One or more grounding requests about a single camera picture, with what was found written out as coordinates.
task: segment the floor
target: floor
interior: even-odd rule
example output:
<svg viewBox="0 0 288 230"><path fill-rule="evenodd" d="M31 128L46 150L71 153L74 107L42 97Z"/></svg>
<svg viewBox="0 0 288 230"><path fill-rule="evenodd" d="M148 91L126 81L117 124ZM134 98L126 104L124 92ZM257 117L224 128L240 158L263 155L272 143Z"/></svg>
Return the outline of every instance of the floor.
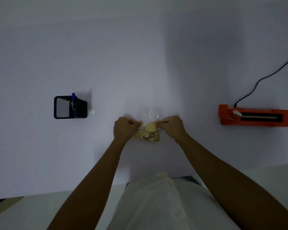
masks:
<svg viewBox="0 0 288 230"><path fill-rule="evenodd" d="M288 209L288 165L242 170ZM198 175L194 177L202 183ZM114 185L97 230L106 229L125 184ZM6 199L0 203L0 230L45 230L71 191Z"/></svg>

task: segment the shirt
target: shirt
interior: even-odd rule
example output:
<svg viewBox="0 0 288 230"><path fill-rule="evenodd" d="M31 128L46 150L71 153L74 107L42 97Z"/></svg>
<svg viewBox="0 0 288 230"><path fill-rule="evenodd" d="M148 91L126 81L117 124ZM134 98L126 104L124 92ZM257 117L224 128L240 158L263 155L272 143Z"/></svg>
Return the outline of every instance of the shirt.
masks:
<svg viewBox="0 0 288 230"><path fill-rule="evenodd" d="M126 187L107 229L240 228L208 189L160 172Z"/></svg>

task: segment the person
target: person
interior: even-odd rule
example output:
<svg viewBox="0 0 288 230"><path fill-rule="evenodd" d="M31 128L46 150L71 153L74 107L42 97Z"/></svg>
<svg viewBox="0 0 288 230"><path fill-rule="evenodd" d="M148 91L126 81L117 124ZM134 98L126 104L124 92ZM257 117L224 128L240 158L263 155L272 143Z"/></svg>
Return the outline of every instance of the person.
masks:
<svg viewBox="0 0 288 230"><path fill-rule="evenodd" d="M114 140L64 202L48 230L95 229L122 150L141 122L120 117ZM182 148L208 189L166 173L127 185L108 229L288 229L288 210L249 177L217 158L178 116L156 122Z"/></svg>

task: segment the hand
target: hand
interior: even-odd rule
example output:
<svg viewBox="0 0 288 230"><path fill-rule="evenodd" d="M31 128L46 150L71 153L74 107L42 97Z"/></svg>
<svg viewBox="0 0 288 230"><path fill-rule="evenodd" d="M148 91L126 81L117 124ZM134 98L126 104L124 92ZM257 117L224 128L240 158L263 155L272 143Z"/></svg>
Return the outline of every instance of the hand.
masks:
<svg viewBox="0 0 288 230"><path fill-rule="evenodd" d="M142 122L135 121L126 117L119 117L114 123L114 139L127 142L132 138L136 130L142 125Z"/></svg>
<svg viewBox="0 0 288 230"><path fill-rule="evenodd" d="M161 121L156 121L155 124L157 127L164 129L176 142L188 136L179 116L172 116Z"/></svg>

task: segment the plastic bag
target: plastic bag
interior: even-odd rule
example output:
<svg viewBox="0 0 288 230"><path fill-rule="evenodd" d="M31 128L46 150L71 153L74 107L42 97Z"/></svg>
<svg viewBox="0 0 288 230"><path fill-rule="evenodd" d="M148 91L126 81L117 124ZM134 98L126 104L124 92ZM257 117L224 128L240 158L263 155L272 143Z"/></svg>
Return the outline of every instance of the plastic bag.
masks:
<svg viewBox="0 0 288 230"><path fill-rule="evenodd" d="M159 108L153 107L140 107L138 110L138 115L136 119L142 121L143 125L135 134L135 139L150 141L150 142L160 142L161 135L159 129L154 125L155 121L161 120L159 116Z"/></svg>

